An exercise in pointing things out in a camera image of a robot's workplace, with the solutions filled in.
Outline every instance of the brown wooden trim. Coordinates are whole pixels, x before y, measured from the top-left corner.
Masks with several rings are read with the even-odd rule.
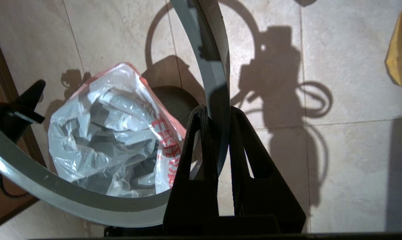
[[[0,86],[3,89],[3,96],[7,100],[7,102],[11,102],[19,97],[18,91],[15,87],[13,78],[7,66],[6,60],[3,56],[3,53],[0,48]],[[26,149],[29,155],[35,159],[38,163],[42,164],[44,167],[46,166],[44,158],[41,154],[41,151],[38,147],[38,143],[35,139],[35,135],[32,131],[32,128],[27,128],[24,135],[22,136]],[[29,198],[26,202],[19,205],[15,210],[5,214],[3,217],[0,218],[0,225],[20,213],[21,211],[25,210],[32,204],[38,201],[37,198],[33,196],[28,196]]]
[[[12,102],[19,97],[17,89],[15,87],[12,75],[7,66],[6,60],[4,58],[3,52],[0,48],[0,84],[4,90],[4,95],[8,102]],[[35,159],[38,163],[46,166],[44,158],[39,149],[38,143],[35,139],[35,135],[31,128],[27,128],[24,135],[22,136],[26,147],[29,150],[30,156]]]

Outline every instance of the gray curved metal frame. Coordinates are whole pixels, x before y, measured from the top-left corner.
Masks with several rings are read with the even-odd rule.
[[[208,113],[218,139],[220,172],[227,154],[230,125],[228,42],[221,12],[216,0],[172,0],[172,3],[201,70]],[[121,227],[162,224],[170,194],[165,191],[151,197],[128,199],[85,190],[31,159],[1,131],[0,173],[53,206],[93,222]]]

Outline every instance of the black plastic bracket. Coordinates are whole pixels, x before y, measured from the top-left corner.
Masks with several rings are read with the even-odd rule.
[[[45,81],[38,80],[13,102],[0,102],[0,130],[13,142],[20,139],[26,127],[44,121],[43,116],[34,112],[44,87]]]
[[[218,176],[210,119],[192,111],[175,182],[164,216],[165,235],[300,233],[306,215],[246,118],[231,108],[230,157],[235,216],[219,217]],[[203,176],[189,179],[195,133],[201,131]],[[250,177],[245,154],[254,178]]]

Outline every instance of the white plastic bag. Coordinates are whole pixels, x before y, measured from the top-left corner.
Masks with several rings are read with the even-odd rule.
[[[61,178],[119,197],[172,187],[185,135],[127,63],[89,79],[52,115],[48,129]]]

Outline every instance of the tile grout line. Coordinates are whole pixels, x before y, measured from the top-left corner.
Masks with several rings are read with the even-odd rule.
[[[388,121],[393,121],[393,120],[402,120],[402,118],[382,119],[382,120],[366,120],[366,121],[355,121],[355,122],[346,122],[346,123],[306,124],[305,126],[330,126],[330,125],[346,125],[346,124],[359,124],[359,123],[379,123],[379,122],[388,122]]]
[[[305,66],[304,66],[304,49],[303,49],[303,18],[301,14],[301,6],[298,5],[298,18],[299,18],[299,23],[300,23],[300,51],[301,51],[301,72],[302,72],[302,77],[303,77],[303,98],[304,98],[304,115],[307,115],[307,109],[306,109],[306,86],[304,85],[306,81],[306,72],[305,72]],[[309,212],[306,216],[306,219],[309,219],[310,217],[310,165],[309,165],[309,138],[308,138],[308,133],[306,132],[306,160],[307,160],[307,194],[309,198]],[[309,219],[309,224],[308,224],[308,232],[312,232],[312,222]]]
[[[68,19],[70,31],[71,31],[71,33],[72,33],[73,41],[75,42],[75,47],[76,47],[76,52],[78,53],[79,62],[81,63],[82,75],[83,75],[83,77],[85,77],[84,65],[82,64],[81,55],[79,54],[78,45],[76,44],[75,34],[73,33],[72,24],[70,23],[69,14],[67,13],[66,4],[65,4],[65,1],[64,1],[64,0],[62,0],[62,2],[63,2],[63,6],[65,7],[65,12],[66,12],[66,16],[67,16],[67,19]]]
[[[179,73],[180,87],[183,89],[182,76],[180,74],[180,66],[179,66],[179,61],[178,61],[178,57],[177,57],[176,43],[175,43],[174,34],[173,34],[172,20],[170,18],[171,9],[169,8],[167,0],[164,0],[164,2],[166,3],[166,7],[167,7],[167,17],[169,18],[169,25],[170,25],[170,31],[171,31],[171,34],[172,34],[173,48],[175,50],[175,56],[176,56],[175,59],[176,59],[176,64],[177,64],[177,71]]]
[[[262,128],[254,128],[254,130],[268,130],[268,129],[285,129],[285,128],[298,128],[298,127],[306,127],[306,126],[332,126],[332,125],[347,125],[347,124],[359,124],[359,123],[379,123],[379,122],[388,122],[393,120],[402,120],[402,118],[397,119],[382,119],[382,120],[367,120],[367,121],[356,121],[356,122],[345,122],[345,123],[322,123],[322,124],[303,124],[303,125],[294,125],[294,126],[280,126],[280,127],[262,127]]]

